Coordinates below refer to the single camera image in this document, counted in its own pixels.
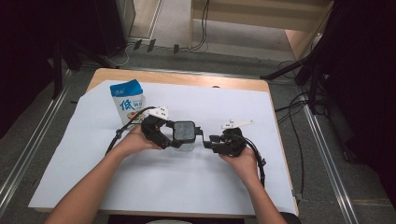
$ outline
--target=table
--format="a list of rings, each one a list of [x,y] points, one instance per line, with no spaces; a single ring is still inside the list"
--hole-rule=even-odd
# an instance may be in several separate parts
[[[191,2],[190,47],[192,21],[202,19],[205,4],[205,0]],[[207,19],[285,29],[299,60],[326,26],[332,4],[330,0],[211,0]]]
[[[266,96],[267,99],[262,99],[262,105],[258,105],[257,110],[244,111],[243,114],[253,118],[255,124],[242,128],[242,131],[246,136],[252,136],[250,139],[267,159],[268,163],[264,167],[266,187],[276,207],[280,211],[298,215],[265,81],[112,69],[98,69],[95,72],[87,93],[78,101],[64,139],[56,149],[29,207],[49,212],[103,158],[108,143],[121,126],[108,87],[134,78],[141,83],[148,103],[158,104],[161,96],[161,101],[166,102],[169,108],[170,119],[190,118],[197,126],[203,127],[205,138],[221,132],[219,126],[226,120],[222,107],[229,104],[227,96],[236,98],[247,94],[250,99]],[[191,99],[189,94],[199,104],[187,106]],[[100,104],[95,104],[98,101],[92,102],[93,96],[100,99]],[[224,102],[216,100],[219,107],[210,105],[214,109],[210,113],[200,109],[201,100],[206,102],[224,97]],[[235,110],[230,111],[230,115],[241,113],[240,110]],[[254,134],[257,130],[265,135]],[[113,178],[100,211],[107,214],[172,217],[254,216],[248,193],[232,168],[211,150],[203,149],[200,143],[195,144],[192,152],[167,148],[161,154],[149,150],[125,159]]]

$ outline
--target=wooden table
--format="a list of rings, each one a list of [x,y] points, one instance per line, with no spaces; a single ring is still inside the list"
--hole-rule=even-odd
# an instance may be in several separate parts
[[[206,0],[192,0],[192,20],[201,20]],[[315,36],[324,30],[332,10],[330,0],[210,0],[207,19],[285,29],[296,60],[304,56]]]
[[[111,80],[128,81],[131,79],[137,79],[142,84],[143,90],[146,90],[146,93],[144,92],[144,94],[149,99],[163,97],[166,98],[165,94],[158,93],[161,92],[160,90],[153,89],[153,87],[157,87],[157,83],[161,83],[161,85],[171,84],[164,85],[166,88],[168,88],[168,90],[171,87],[171,91],[181,88],[183,91],[199,89],[200,93],[202,93],[202,91],[214,91],[217,93],[226,91],[227,94],[248,92],[248,94],[252,96],[252,99],[254,99],[254,94],[259,94],[260,97],[263,94],[267,95],[267,93],[269,95],[268,84],[263,80],[205,76],[204,74],[194,75],[168,72],[127,71],[104,68],[98,69],[92,78],[90,86],[88,87],[88,92],[78,101],[78,108],[76,109],[75,115],[68,125],[64,139],[55,151],[55,154],[43,175],[43,179],[41,180],[40,185],[38,186],[35,195],[29,204],[29,207],[33,207],[40,212],[49,212],[53,206],[55,206],[58,200],[60,200],[63,195],[65,195],[66,192],[69,191],[69,189],[71,189],[82,176],[84,176],[84,174],[88,173],[89,170],[91,170],[91,168],[99,160],[101,160],[101,158],[103,158],[108,143],[114,136],[117,127],[120,126],[120,118],[118,117],[118,114],[115,115],[115,113],[117,113],[116,111],[109,113],[98,108],[111,108],[114,106],[111,105],[114,104],[111,102],[111,96],[107,96],[109,94],[107,85],[113,83]],[[197,88],[197,86],[217,86],[220,87],[220,89]],[[101,99],[102,101],[100,105],[96,103],[93,104],[92,101],[87,101],[87,97],[90,97],[98,92],[100,92],[98,99]],[[210,98],[220,97],[220,95],[209,95]],[[205,98],[207,96],[200,94],[200,97]],[[202,114],[200,114],[201,117],[195,117],[186,107],[186,101],[183,101],[181,98],[182,97],[175,98],[176,102],[174,102],[174,100],[169,101],[169,99],[167,101],[164,100],[165,102],[173,102],[173,105],[169,107],[170,119],[172,119],[172,116],[176,115],[176,113],[172,112],[178,111],[177,113],[180,114],[181,111],[181,114],[184,114],[188,118],[192,118],[191,120],[197,121],[197,124],[203,127],[204,132],[221,132],[221,129],[217,125],[217,120],[224,119],[222,118],[224,117],[222,112],[218,111],[214,113],[214,115],[216,115],[214,118],[216,119],[205,117],[206,115]],[[177,111],[171,111],[172,108],[177,106],[177,103],[182,104],[181,108],[178,108]],[[290,181],[289,169],[287,167],[279,131],[276,125],[276,118],[274,109],[272,108],[271,99],[262,101],[262,104],[267,104],[269,107],[267,106],[265,109],[266,112],[260,112],[260,115],[258,116],[260,116],[262,119],[265,118],[264,120],[266,126],[272,127],[269,128],[270,134],[254,132],[262,133],[263,136],[258,137],[253,136],[254,134],[251,134],[252,129],[245,127],[242,129],[245,134],[248,134],[248,136],[253,136],[256,138],[250,139],[255,141],[255,144],[259,150],[262,149],[262,156],[267,156],[266,159],[268,163],[264,167],[264,170],[268,172],[266,173],[268,180],[268,182],[266,182],[268,183],[267,190],[270,196],[271,193],[274,195],[275,192],[282,192],[282,195],[275,199],[275,204],[278,202],[280,205],[280,209],[278,209],[298,215],[298,208],[296,206],[295,199],[291,195],[292,184]],[[82,107],[87,108],[91,106],[96,106],[96,108],[94,108],[92,111],[101,111],[101,113],[87,113],[81,109]],[[211,107],[212,109],[217,110],[214,105],[211,105]],[[258,114],[257,110],[252,110],[250,113]],[[89,122],[94,123],[94,127],[91,128],[88,124]],[[266,130],[263,128],[263,125],[259,119],[255,119],[255,125],[250,126],[250,128],[253,129],[255,129],[255,127],[258,127],[260,130]],[[265,151],[263,151],[262,141],[265,141],[266,143],[271,142],[271,148],[267,148]],[[201,146],[195,146],[195,149],[193,152],[191,152],[191,154],[183,154],[183,152],[177,152],[172,148],[162,151],[161,156],[159,156],[159,154],[153,155],[152,153],[155,154],[158,152],[144,151],[136,155],[136,157],[125,159],[120,169],[116,173],[109,191],[107,192],[107,196],[105,197],[100,209],[101,212],[114,215],[171,217],[254,216],[254,211],[250,210],[252,207],[247,208],[251,206],[251,203],[245,187],[242,185],[239,178],[237,178],[237,176],[234,174],[231,167],[219,159],[216,155],[213,155],[211,150],[203,149]],[[72,169],[74,169],[78,174],[71,172],[70,170]],[[282,180],[279,180],[279,183],[283,183],[281,186],[277,186],[277,181],[274,180],[274,178],[280,178],[279,176],[282,176]],[[178,184],[180,181],[182,181],[182,183],[187,181],[185,183],[187,186],[176,186],[173,184],[175,181]],[[183,191],[183,188],[187,188],[191,192],[185,192]],[[142,192],[142,190],[145,191],[146,189],[151,192],[150,195],[142,195],[142,193],[137,193]],[[189,201],[186,204],[183,204],[185,203],[183,201],[184,197],[186,196],[182,195],[186,195],[186,193],[187,195],[192,194],[194,197],[188,197]],[[206,200],[205,202],[213,202],[203,205],[203,200]],[[227,203],[227,206],[230,206],[230,209],[221,208],[224,207],[224,203],[220,202],[222,206],[219,206],[219,202],[217,202],[217,200],[227,200],[227,202],[229,201],[228,203],[233,205],[229,205]],[[235,214],[227,211],[241,212]]]

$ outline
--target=floor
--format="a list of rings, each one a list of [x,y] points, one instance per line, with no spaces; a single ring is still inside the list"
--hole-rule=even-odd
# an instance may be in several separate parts
[[[128,49],[127,52],[131,60],[123,65],[121,69],[165,69],[256,79],[258,75],[270,74],[276,71],[281,62],[293,60],[286,36],[282,34],[282,31],[276,29],[260,31],[267,32],[265,34],[268,38],[263,40],[264,43],[259,49],[254,49],[254,46],[246,47],[249,43],[240,41],[241,38],[239,37],[234,38],[228,31],[212,33],[208,29],[208,49],[203,49],[202,52],[181,51],[178,54],[174,54],[173,49],[168,49],[167,47],[173,47],[175,43],[180,44],[180,46],[187,44],[187,42],[183,42],[186,41],[183,37],[185,33],[177,34],[175,30],[169,27],[163,28],[166,24],[162,25],[160,23],[160,19],[166,21],[164,18],[168,17],[167,25],[172,24],[170,21],[173,19],[169,15],[172,13],[166,13],[166,9],[172,8],[169,4],[174,1],[176,2],[176,0],[163,0],[163,8],[158,15],[152,34],[157,39],[157,48],[152,52],[147,52],[146,47],[141,47],[137,50]],[[177,4],[178,6],[183,4],[182,2],[188,2],[185,0],[180,1]],[[245,30],[248,29],[254,30],[251,27],[244,26],[240,27],[239,30],[241,32],[238,34],[251,36],[252,33],[245,33]],[[212,38],[210,37],[212,35],[217,35],[218,37]],[[272,41],[272,35],[276,35],[278,42]],[[221,42],[220,40],[224,40],[224,43],[227,43],[226,46],[224,44],[216,45],[216,42]],[[0,223],[38,223],[43,222],[47,216],[28,208],[27,204],[30,202],[54,150],[62,139],[67,123],[73,116],[78,98],[84,94],[92,74],[99,68],[96,63],[84,56],[81,56],[81,60],[83,66],[79,72],[69,71],[65,75],[65,80],[68,80],[69,85],[67,85],[66,81],[67,89],[63,100],[60,102],[60,108],[37,146],[35,156],[30,161],[30,165],[27,167],[19,186],[15,189],[15,193],[4,214],[0,217]],[[111,58],[111,60],[122,63],[125,62],[126,57],[122,52]],[[269,84],[274,108],[289,105],[291,99],[301,91],[286,77],[280,77],[278,80],[269,82]],[[49,85],[21,115],[7,135],[0,139],[0,152],[5,155],[0,158],[2,171],[0,183],[5,183],[14,164],[22,154],[25,146],[28,145],[35,127],[46,113],[46,109],[51,103],[51,91],[52,86]],[[279,119],[283,115],[281,112],[276,113]],[[346,162],[343,157],[341,144],[330,122],[323,116],[316,116],[316,119],[359,223],[396,223],[395,210],[389,203],[388,197],[379,183],[377,174],[364,164]],[[295,114],[293,121],[304,153],[304,192],[299,203],[301,221],[303,223],[358,223],[358,221],[348,222],[345,220],[305,110],[302,109]],[[288,119],[279,124],[278,127],[290,169],[292,184],[297,191],[300,191],[302,187],[302,161],[300,151],[297,148],[295,133]],[[98,215],[94,223],[106,223],[107,219],[108,216]],[[246,220],[246,223],[254,222],[252,219]]]

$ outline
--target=gray floor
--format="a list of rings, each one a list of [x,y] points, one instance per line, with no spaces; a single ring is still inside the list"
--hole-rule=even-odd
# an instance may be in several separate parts
[[[122,69],[154,68],[179,71],[195,71],[229,74],[232,77],[258,78],[260,74],[268,74],[277,69],[279,62],[259,60],[236,56],[225,56],[211,53],[180,52],[173,54],[170,49],[155,49],[146,53],[144,47],[130,51],[132,60]],[[43,222],[46,214],[27,208],[27,204],[35,192],[37,183],[43,175],[50,158],[62,139],[64,130],[73,115],[77,101],[84,94],[92,74],[99,66],[90,60],[83,60],[79,72],[73,72],[71,85],[65,96],[61,109],[49,126],[32,163],[24,175],[0,223],[38,223]],[[0,140],[2,155],[0,158],[2,182],[26,145],[40,117],[50,103],[51,85],[36,98],[34,103],[14,124],[5,137]],[[290,80],[281,77],[277,82],[270,83],[270,90],[275,108],[288,105],[298,94],[297,88]],[[396,214],[387,201],[377,175],[365,165],[345,162],[332,126],[324,117],[318,117],[322,131],[326,136],[333,159],[346,184],[346,188],[354,203],[360,223],[396,223]],[[305,187],[303,200],[299,204],[300,219],[303,223],[344,223],[339,204],[335,198],[329,177],[318,153],[318,147],[308,125],[304,112],[294,116],[297,132],[302,141],[305,163]],[[294,188],[300,190],[301,164],[296,138],[287,120],[279,125],[291,180]],[[99,215],[94,223],[106,223],[107,216]]]

